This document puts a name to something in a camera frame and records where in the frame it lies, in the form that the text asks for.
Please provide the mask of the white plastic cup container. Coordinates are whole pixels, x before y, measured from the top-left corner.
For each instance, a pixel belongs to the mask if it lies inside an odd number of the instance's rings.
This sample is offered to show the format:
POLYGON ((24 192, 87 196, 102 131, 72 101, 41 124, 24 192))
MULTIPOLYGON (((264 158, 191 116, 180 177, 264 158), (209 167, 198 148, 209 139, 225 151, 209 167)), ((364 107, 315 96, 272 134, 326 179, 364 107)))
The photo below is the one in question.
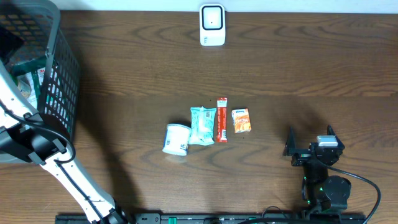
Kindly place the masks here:
POLYGON ((175 156, 186 156, 191 128, 181 124, 168 124, 162 151, 175 156))

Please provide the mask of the green white package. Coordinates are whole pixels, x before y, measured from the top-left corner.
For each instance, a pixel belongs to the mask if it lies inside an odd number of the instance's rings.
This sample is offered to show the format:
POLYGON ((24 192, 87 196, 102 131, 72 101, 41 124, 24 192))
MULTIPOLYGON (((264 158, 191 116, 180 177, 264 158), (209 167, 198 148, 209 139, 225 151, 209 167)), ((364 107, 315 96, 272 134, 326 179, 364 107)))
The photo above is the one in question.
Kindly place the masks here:
POLYGON ((30 95, 27 97, 27 101, 34 108, 37 108, 38 106, 38 100, 41 93, 40 89, 44 80, 46 62, 47 58, 46 56, 43 56, 29 60, 19 65, 15 65, 12 68, 12 74, 20 81, 27 82, 27 84, 30 86, 30 95))

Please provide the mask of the green cap bottle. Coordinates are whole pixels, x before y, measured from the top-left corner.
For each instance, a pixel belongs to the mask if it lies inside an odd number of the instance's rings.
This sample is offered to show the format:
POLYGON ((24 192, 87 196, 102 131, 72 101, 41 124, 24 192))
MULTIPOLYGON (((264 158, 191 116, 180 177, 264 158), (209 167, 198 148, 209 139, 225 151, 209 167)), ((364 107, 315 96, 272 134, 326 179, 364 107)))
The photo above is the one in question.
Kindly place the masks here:
POLYGON ((28 98, 31 95, 32 89, 30 87, 30 83, 26 77, 18 76, 18 89, 24 98, 28 98))

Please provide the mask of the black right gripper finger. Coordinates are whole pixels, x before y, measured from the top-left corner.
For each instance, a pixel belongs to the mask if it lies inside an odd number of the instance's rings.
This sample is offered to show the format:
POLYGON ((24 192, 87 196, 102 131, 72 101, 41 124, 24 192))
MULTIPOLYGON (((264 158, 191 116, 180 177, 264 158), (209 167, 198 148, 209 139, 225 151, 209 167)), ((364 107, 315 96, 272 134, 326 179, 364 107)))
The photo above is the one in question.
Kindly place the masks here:
POLYGON ((285 143, 285 150, 293 150, 296 149, 296 144, 295 144, 295 137, 294 137, 294 130, 293 127, 289 128, 289 133, 287 136, 287 140, 285 143))
POLYGON ((327 135, 336 136, 336 134, 335 134, 335 132, 334 132, 334 130, 333 130, 333 128, 332 128, 332 126, 330 124, 327 126, 327 135))

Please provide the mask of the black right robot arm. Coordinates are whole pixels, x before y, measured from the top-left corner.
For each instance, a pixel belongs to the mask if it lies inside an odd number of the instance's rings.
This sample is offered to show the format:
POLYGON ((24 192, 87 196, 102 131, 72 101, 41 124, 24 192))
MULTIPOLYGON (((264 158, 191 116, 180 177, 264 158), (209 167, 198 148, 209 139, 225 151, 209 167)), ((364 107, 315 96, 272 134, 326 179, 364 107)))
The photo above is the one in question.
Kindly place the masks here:
POLYGON ((312 212, 341 212, 348 207, 351 182, 338 175, 330 175, 345 149, 331 126, 327 134, 317 136, 306 149, 296 146, 294 130, 289 129, 283 155, 291 157, 291 165, 303 168, 302 198, 312 212))

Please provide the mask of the teal wet wipes pack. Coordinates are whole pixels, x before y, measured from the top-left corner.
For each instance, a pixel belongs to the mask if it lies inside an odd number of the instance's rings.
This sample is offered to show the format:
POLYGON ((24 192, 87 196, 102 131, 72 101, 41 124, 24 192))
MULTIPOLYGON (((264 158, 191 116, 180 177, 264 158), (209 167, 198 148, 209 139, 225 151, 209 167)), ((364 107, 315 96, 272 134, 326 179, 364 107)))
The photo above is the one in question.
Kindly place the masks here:
POLYGON ((213 140, 216 108, 192 107, 190 145, 209 146, 213 140))

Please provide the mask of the red stick sachet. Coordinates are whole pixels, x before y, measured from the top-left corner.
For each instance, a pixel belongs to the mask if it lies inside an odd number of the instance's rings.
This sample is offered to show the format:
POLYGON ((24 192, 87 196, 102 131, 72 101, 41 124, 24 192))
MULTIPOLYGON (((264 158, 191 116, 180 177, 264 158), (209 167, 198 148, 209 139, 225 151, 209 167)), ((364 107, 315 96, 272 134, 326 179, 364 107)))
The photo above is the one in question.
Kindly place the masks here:
POLYGON ((217 142, 228 142, 226 137, 227 97, 217 99, 217 142))

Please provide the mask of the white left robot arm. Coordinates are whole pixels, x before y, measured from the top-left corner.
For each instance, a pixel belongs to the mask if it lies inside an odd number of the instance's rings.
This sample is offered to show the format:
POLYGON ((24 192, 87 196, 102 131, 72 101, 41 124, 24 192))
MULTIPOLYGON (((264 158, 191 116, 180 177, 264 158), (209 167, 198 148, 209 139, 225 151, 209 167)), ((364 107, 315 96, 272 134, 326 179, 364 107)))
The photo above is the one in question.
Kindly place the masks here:
POLYGON ((133 223, 112 196, 98 188, 97 184, 80 167, 75 159, 76 150, 69 136, 45 125, 42 118, 34 118, 30 113, 22 117, 15 115, 4 103, 1 108, 12 119, 37 131, 43 137, 49 137, 57 148, 46 160, 42 160, 35 151, 28 154, 31 161, 38 163, 47 172, 53 174, 82 206, 91 223, 133 223))

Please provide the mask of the orange tissue pack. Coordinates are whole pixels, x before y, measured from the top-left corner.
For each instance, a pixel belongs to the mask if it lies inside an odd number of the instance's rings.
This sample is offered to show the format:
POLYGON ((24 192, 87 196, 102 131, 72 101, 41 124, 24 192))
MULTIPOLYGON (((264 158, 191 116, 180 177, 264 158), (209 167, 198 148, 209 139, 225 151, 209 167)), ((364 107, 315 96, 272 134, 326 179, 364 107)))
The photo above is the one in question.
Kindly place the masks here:
POLYGON ((231 115, 235 133, 245 133, 251 131, 251 121, 249 117, 249 110, 247 108, 232 110, 231 115))

